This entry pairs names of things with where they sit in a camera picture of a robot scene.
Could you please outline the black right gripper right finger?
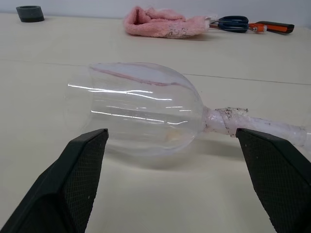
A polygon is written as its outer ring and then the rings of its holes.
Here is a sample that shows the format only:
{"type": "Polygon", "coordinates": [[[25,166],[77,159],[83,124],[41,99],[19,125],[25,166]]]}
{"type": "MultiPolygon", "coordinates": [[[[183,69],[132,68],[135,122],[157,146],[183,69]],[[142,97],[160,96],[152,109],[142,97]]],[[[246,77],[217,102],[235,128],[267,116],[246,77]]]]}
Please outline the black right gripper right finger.
{"type": "Polygon", "coordinates": [[[277,233],[311,233],[311,162],[289,141],[237,129],[248,172],[277,233]]]}

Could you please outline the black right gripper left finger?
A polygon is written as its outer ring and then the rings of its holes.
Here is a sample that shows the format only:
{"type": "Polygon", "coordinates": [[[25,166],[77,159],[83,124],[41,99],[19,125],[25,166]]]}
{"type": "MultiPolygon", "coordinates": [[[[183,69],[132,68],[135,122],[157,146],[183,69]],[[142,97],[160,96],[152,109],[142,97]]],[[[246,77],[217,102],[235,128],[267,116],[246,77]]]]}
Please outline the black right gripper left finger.
{"type": "Polygon", "coordinates": [[[85,233],[101,175],[107,129],[71,140],[34,182],[0,233],[85,233]]]}

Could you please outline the clear wine glass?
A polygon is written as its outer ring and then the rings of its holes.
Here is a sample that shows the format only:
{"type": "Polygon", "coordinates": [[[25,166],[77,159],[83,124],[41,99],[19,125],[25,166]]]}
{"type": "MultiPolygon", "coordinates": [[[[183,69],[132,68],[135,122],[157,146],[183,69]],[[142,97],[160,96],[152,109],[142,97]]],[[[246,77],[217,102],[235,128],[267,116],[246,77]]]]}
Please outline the clear wine glass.
{"type": "Polygon", "coordinates": [[[239,128],[288,140],[311,157],[311,126],[253,117],[246,108],[209,108],[186,77],[152,63],[81,68],[67,81],[64,118],[74,132],[106,128],[108,154],[141,166],[184,162],[182,151],[200,134],[234,137],[239,128]]]}

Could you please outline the orange and black hand tool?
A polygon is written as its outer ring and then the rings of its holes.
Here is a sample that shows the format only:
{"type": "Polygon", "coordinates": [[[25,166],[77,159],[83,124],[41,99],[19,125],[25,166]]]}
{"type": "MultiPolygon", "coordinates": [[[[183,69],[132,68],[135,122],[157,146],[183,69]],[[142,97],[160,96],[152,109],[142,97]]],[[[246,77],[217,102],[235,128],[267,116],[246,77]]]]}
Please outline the orange and black hand tool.
{"type": "Polygon", "coordinates": [[[249,29],[256,33],[272,32],[278,34],[290,34],[294,30],[293,24],[277,23],[270,21],[259,21],[257,23],[249,23],[249,29]]]}

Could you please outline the pink terry towel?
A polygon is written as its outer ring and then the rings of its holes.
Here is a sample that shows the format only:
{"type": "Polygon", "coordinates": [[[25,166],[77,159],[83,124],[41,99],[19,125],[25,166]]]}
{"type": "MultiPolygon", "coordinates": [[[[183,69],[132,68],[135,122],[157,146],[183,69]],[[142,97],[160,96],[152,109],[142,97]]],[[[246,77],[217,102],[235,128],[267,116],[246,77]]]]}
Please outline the pink terry towel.
{"type": "Polygon", "coordinates": [[[130,35],[156,38],[183,39],[206,33],[216,16],[185,18],[171,9],[158,10],[134,7],[123,21],[130,35]]]}

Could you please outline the dark-handled scissors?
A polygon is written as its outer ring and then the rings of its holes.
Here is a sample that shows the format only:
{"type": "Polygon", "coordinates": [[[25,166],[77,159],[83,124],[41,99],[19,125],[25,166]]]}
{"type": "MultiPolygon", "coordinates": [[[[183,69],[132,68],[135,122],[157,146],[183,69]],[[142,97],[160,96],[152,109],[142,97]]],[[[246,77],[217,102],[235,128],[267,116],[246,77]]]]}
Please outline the dark-handled scissors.
{"type": "Polygon", "coordinates": [[[234,33],[246,33],[249,20],[245,16],[225,16],[210,23],[211,28],[234,33]]]}

